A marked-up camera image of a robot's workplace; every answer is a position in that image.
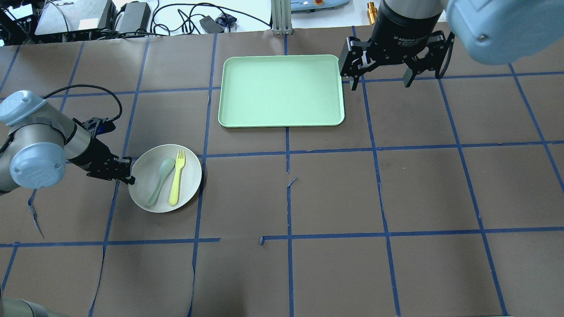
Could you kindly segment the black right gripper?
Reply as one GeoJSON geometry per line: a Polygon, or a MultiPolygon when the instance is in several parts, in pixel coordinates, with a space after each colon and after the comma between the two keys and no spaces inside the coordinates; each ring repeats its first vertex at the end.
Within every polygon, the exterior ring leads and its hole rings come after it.
{"type": "Polygon", "coordinates": [[[356,91],[361,77],[379,66],[405,64],[403,85],[418,74],[433,71],[441,79],[449,67],[455,36],[435,26],[446,0],[382,0],[371,38],[348,37],[340,55],[340,75],[351,79],[356,91]]]}

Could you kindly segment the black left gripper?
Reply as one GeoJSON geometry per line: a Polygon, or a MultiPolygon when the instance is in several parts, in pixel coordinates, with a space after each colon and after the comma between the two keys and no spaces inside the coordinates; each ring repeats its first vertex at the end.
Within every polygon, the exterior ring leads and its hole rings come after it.
{"type": "Polygon", "coordinates": [[[98,139],[91,138],[86,150],[71,158],[70,162],[86,171],[91,178],[107,181],[114,179],[128,185],[134,185],[136,181],[131,175],[132,157],[119,158],[98,139]]]}

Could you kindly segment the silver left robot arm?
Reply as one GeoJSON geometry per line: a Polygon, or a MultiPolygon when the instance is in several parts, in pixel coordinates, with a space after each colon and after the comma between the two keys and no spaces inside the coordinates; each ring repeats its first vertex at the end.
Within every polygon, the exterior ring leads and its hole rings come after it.
{"type": "Polygon", "coordinates": [[[114,119],[69,118],[30,90],[12,93],[1,102],[0,112],[9,128],[1,146],[2,195],[20,187],[51,187],[62,180],[67,163],[91,178],[135,183],[132,158],[116,156],[97,138],[115,130],[114,119]]]}

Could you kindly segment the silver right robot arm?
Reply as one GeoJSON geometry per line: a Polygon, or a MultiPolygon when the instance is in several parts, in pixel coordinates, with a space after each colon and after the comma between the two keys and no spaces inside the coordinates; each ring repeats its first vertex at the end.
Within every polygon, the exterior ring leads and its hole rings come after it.
{"type": "Polygon", "coordinates": [[[340,75],[351,90],[379,66],[406,65],[407,88],[425,71],[440,79],[455,39],[478,63],[512,63],[561,39],[563,14],[561,0],[383,0],[371,38],[346,39],[340,75]]]}

